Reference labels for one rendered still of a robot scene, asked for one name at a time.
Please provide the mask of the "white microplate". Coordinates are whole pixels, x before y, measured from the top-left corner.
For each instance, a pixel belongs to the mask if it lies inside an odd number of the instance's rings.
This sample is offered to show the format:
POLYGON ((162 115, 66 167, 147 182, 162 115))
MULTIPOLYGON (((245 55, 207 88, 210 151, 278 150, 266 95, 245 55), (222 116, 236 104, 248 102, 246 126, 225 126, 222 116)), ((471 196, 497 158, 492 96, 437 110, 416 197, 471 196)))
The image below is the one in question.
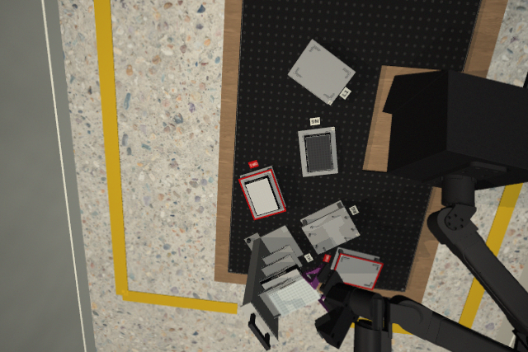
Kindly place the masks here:
POLYGON ((321 293, 308 284, 302 275, 267 292, 282 317, 318 301, 321 293))

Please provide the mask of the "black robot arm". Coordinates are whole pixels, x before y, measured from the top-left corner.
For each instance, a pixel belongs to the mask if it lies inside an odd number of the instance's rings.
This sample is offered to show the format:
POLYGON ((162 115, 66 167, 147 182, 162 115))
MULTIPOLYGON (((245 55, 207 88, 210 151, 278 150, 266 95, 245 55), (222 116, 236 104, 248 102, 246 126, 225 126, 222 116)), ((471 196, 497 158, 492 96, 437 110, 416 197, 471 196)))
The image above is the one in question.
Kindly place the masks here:
POLYGON ((339 349, 355 323, 353 352, 392 352, 395 323, 451 352, 528 352, 528 292, 492 253, 470 220, 477 211, 474 193, 477 181, 506 173, 506 167, 467 162, 423 179, 422 184, 441 188, 441 204, 445 206, 428 216, 428 229, 462 261, 501 308, 514 327, 514 349, 403 295, 387 298, 357 288, 351 296, 352 314, 348 307, 350 291, 336 286, 326 296, 332 310, 314 323, 320 337, 339 349))

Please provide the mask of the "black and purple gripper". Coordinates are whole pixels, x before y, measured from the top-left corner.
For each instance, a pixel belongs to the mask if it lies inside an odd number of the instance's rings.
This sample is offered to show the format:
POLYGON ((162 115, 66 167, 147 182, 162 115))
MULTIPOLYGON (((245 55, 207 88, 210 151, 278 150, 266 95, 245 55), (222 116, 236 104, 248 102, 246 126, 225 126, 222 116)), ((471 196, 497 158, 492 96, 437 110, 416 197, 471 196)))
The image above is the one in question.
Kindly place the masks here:
POLYGON ((321 298, 318 301, 322 304, 322 306, 325 308, 325 310, 327 312, 330 312, 332 310, 331 305, 329 304, 329 302, 325 298, 327 296, 330 288, 332 286, 336 286, 338 288, 349 290, 350 293, 349 293, 349 296, 348 296, 348 307, 349 307, 351 313, 354 314, 354 312, 351 310, 351 296, 352 296, 352 293, 354 292, 354 290, 357 289, 357 287, 351 286, 351 285, 348 285, 348 284, 344 284, 344 282, 342 281, 342 278, 340 277, 338 272, 336 270, 331 270, 329 265, 321 264, 321 265, 319 265, 318 267, 316 267, 314 269, 304 271, 304 273, 302 274, 302 277, 310 284, 310 286, 313 289, 316 289, 318 287, 319 283, 322 283, 322 285, 319 288, 319 291, 322 291, 323 294, 321 294, 322 296, 321 296, 321 298), (307 275, 315 274, 315 273, 317 273, 317 274, 312 279, 310 279, 307 276, 307 275), (328 280, 324 284, 323 281, 326 278, 326 276, 328 277, 328 280), (324 301, 323 301, 323 298, 325 298, 324 301))

